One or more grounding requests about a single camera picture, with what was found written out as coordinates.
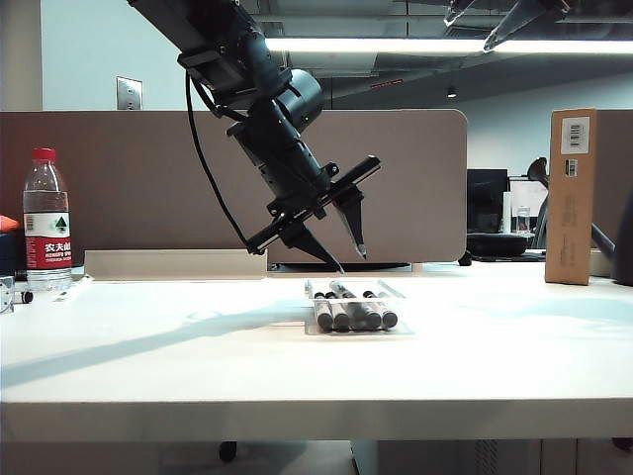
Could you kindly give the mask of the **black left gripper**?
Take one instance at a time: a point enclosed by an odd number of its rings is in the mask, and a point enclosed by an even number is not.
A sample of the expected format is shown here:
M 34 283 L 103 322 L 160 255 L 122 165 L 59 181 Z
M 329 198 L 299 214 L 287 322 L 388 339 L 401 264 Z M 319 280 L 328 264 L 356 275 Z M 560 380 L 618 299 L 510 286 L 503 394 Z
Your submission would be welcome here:
M 265 128 L 247 121 L 233 124 L 226 134 L 235 138 L 258 169 L 275 199 L 267 205 L 272 222 L 246 241 L 249 252 L 261 254 L 280 239 L 343 272 L 341 264 L 305 226 L 312 216 L 325 217 L 332 203 L 352 238 L 357 253 L 367 258 L 362 230 L 364 194 L 357 184 L 380 169 L 380 159 L 370 155 L 338 179 L 340 168 L 330 162 L 321 167 L 291 126 L 278 122 Z

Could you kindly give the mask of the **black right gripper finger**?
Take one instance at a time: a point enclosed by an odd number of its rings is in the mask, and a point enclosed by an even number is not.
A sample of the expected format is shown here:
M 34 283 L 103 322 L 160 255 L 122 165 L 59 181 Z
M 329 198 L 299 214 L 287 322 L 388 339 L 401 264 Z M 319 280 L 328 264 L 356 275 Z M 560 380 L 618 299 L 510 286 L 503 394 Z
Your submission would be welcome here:
M 488 35 L 483 52 L 491 52 L 535 21 L 558 21 L 566 15 L 567 2 L 563 0 L 519 0 Z
M 444 25 L 451 26 L 474 2 L 475 0 L 450 0 L 443 19 Z

